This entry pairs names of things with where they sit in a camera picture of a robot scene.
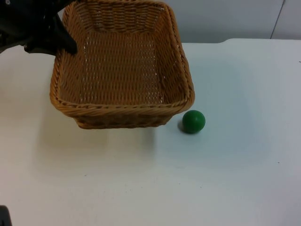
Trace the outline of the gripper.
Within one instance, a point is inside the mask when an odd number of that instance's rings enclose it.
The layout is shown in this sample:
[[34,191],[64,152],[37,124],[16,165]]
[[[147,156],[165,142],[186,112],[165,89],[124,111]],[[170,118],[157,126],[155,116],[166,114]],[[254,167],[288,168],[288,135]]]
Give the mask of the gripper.
[[69,0],[23,0],[28,32],[22,45],[27,53],[55,56],[57,49],[77,53],[76,41],[64,27],[58,12],[69,5]]

